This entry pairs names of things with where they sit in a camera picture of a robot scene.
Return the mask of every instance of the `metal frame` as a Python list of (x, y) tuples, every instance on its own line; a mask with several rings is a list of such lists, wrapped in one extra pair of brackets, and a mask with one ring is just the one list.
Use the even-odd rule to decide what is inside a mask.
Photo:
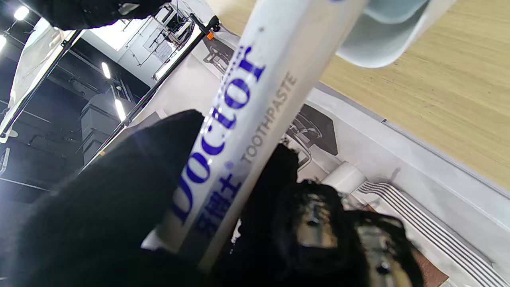
[(29, 94), (21, 101), (21, 104), (19, 105), (19, 107), (16, 109), (16, 112), (14, 113), (14, 115), (12, 116), (12, 118), (9, 120), (9, 122), (7, 123), (5, 129), (2, 131), (2, 133), (0, 134), (0, 137), (1, 138), (5, 138), (7, 136), (7, 131), (12, 127), (12, 125), (16, 122), (16, 120), (19, 118), (19, 116), (21, 115), (21, 113), (23, 113), (23, 110), (25, 110), (25, 108), (27, 107), (27, 105), (29, 104), (30, 100), (34, 97), (35, 93), (39, 90), (39, 88), (41, 87), (42, 83), (44, 82), (44, 80), (46, 80), (50, 74), (52, 73), (53, 69), (57, 66), (58, 62), (64, 58), (65, 54), (67, 51), (69, 51), (69, 49), (71, 49), (73, 43), (79, 39), (80, 37), (80, 34), (81, 34), (82, 30), (76, 30), (73, 35), (71, 36), (71, 38), (69, 40), (66, 40), (66, 41), (63, 41), (61, 46), (63, 47), (62, 50), (60, 51), (60, 53), (58, 54), (58, 56), (55, 58), (55, 60), (53, 61), (53, 63), (49, 66), (48, 70), (46, 70), (46, 72), (44, 73), (44, 75), (42, 76), (42, 78), (39, 80), (39, 82), (37, 82), (37, 84), (35, 85), (35, 87), (29, 92)]
[(182, 55), (180, 55), (177, 60), (172, 64), (172, 66), (166, 71), (166, 73), (156, 82), (156, 84), (150, 88), (150, 90), (140, 99), (140, 101), (136, 104), (136, 106), (126, 115), (126, 119), (121, 122), (115, 130), (113, 130), (112, 134), (105, 140), (105, 142), (99, 147), (97, 152), (94, 154), (92, 159), (84, 165), (84, 170), (91, 161), (104, 149), (122, 130), (124, 127), (129, 126), (129, 124), (133, 121), (136, 115), (145, 107), (145, 105), (153, 98), (156, 94), (156, 91), (159, 87), (165, 82), (165, 80), (172, 74), (172, 72), (179, 66), (180, 63), (191, 53), (191, 51), (202, 41), (204, 37), (206, 37), (210, 30), (219, 31), (219, 19), (217, 16), (213, 16), (207, 26), (204, 26), (200, 20), (196, 18), (196, 16), (191, 13), (190, 18), (192, 21), (200, 28), (200, 34), (190, 43), (190, 45), (183, 51)]

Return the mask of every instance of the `wooden tabletop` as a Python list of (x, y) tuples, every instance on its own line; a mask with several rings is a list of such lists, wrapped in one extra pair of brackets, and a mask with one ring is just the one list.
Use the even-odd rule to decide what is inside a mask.
[[(207, 0), (241, 35), (255, 0)], [(458, 0), (395, 63), (321, 82), (510, 189), (510, 2)]]

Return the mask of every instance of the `toothpaste tube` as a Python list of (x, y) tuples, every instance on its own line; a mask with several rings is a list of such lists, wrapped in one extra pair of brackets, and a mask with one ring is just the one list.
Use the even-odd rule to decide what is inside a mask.
[(258, 1), (158, 229), (168, 250), (212, 267), (278, 141), (365, 5)]

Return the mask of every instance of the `black pole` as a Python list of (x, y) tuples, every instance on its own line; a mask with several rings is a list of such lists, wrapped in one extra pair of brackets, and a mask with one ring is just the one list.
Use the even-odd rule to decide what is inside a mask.
[(184, 61), (184, 59), (191, 53), (191, 51), (202, 41), (202, 39), (207, 36), (209, 31), (212, 29), (213, 31), (219, 30), (219, 19), (216, 16), (213, 16), (207, 26), (204, 26), (193, 13), (190, 14), (190, 18), (193, 20), (195, 25), (198, 25), (200, 28), (200, 34), (190, 43), (190, 45), (183, 51), (183, 53), (177, 58), (177, 60), (170, 66), (170, 68), (161, 76), (161, 78), (157, 81), (157, 83), (150, 88), (150, 90), (140, 99), (138, 104), (127, 114), (126, 120), (121, 122), (113, 133), (105, 140), (105, 142), (99, 147), (96, 151), (92, 159), (103, 149), (105, 148), (119, 133), (122, 131), (124, 127), (127, 127), (131, 121), (136, 117), (136, 115), (140, 112), (141, 109), (147, 104), (156, 94), (156, 91), (159, 87), (165, 82), (165, 80), (170, 76), (170, 74), (179, 66), (179, 64)]
[(62, 51), (60, 51), (60, 53), (58, 54), (58, 56), (55, 58), (55, 60), (53, 61), (53, 63), (51, 64), (51, 66), (49, 66), (48, 70), (46, 70), (46, 72), (44, 73), (44, 75), (42, 76), (42, 78), (39, 80), (39, 82), (37, 82), (37, 84), (35, 85), (35, 87), (29, 92), (29, 94), (21, 101), (21, 104), (19, 105), (19, 107), (16, 109), (16, 112), (14, 113), (13, 117), (9, 120), (9, 123), (7, 123), (6, 127), (4, 128), (4, 130), (2, 131), (2, 133), (0, 134), (0, 137), (1, 138), (5, 138), (7, 136), (7, 131), (12, 127), (12, 125), (14, 124), (14, 122), (19, 118), (19, 116), (21, 115), (21, 113), (23, 113), (23, 110), (25, 110), (25, 108), (27, 107), (27, 105), (29, 104), (30, 100), (34, 97), (35, 93), (37, 92), (37, 90), (39, 90), (39, 88), (41, 87), (42, 85), (42, 82), (44, 82), (44, 80), (46, 80), (46, 78), (48, 78), (50, 76), (50, 74), (52, 73), (53, 69), (57, 66), (57, 64), (59, 63), (59, 61), (64, 58), (66, 52), (71, 49), (71, 46), (72, 44), (74, 43), (74, 41), (76, 41), (79, 36), (80, 36), (80, 33), (82, 32), (82, 30), (76, 30), (73, 35), (71, 36), (71, 38), (69, 40), (66, 40), (66, 41), (63, 41), (61, 46), (63, 47)]

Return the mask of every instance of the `ceiling light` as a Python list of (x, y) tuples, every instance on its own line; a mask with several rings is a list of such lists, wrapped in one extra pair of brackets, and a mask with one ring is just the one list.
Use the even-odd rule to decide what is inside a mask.
[(126, 112), (124, 111), (122, 102), (119, 99), (115, 99), (115, 108), (117, 109), (117, 114), (119, 115), (120, 121), (124, 122), (126, 119)]
[(29, 9), (25, 6), (21, 6), (18, 8), (18, 10), (16, 10), (16, 12), (14, 12), (14, 18), (16, 18), (16, 20), (18, 21), (23, 21), (25, 20), (28, 14)]
[(5, 47), (5, 44), (7, 44), (7, 39), (4, 35), (0, 35), (0, 51)]
[(110, 74), (110, 68), (108, 68), (108, 65), (106, 65), (105, 62), (103, 62), (101, 63), (101, 67), (103, 68), (103, 75), (105, 75), (107, 79), (111, 79), (112, 75)]

